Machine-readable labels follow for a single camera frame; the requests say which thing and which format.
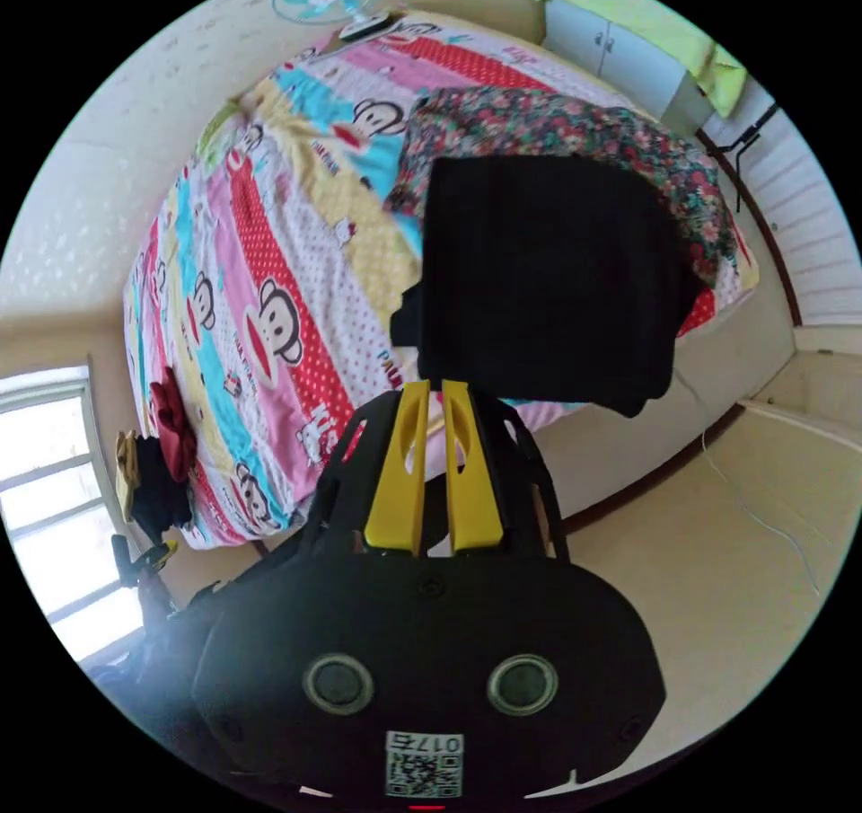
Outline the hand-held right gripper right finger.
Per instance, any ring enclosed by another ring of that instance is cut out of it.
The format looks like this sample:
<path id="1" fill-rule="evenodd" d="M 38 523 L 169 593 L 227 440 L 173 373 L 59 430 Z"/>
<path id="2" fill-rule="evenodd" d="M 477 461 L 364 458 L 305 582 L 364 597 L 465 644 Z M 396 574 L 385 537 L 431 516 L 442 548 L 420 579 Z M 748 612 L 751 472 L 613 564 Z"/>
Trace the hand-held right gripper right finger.
<path id="1" fill-rule="evenodd" d="M 452 551 L 496 548 L 503 524 L 468 386 L 442 382 L 446 498 Z"/>

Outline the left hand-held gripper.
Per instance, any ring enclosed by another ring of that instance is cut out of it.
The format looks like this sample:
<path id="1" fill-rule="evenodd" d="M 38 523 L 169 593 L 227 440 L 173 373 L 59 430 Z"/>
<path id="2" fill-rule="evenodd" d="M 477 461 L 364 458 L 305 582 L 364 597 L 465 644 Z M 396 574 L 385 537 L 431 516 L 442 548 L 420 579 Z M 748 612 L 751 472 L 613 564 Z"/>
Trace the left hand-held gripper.
<path id="1" fill-rule="evenodd" d="M 142 580 L 152 576 L 160 581 L 160 572 L 179 549 L 179 543 L 176 540 L 168 539 L 150 547 L 133 559 L 129 541 L 124 535 L 112 535 L 110 545 L 120 585 L 123 588 L 135 590 L 138 596 L 141 596 Z"/>

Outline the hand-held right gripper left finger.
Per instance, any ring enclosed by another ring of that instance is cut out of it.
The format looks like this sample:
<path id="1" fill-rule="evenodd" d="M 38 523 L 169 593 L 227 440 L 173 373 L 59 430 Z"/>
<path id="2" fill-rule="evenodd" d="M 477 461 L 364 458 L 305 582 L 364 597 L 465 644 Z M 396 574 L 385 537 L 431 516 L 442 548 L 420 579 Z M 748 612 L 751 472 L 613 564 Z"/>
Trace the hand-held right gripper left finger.
<path id="1" fill-rule="evenodd" d="M 365 523 L 365 542 L 375 550 L 420 550 L 429 395 L 428 381 L 408 383 L 400 392 Z"/>

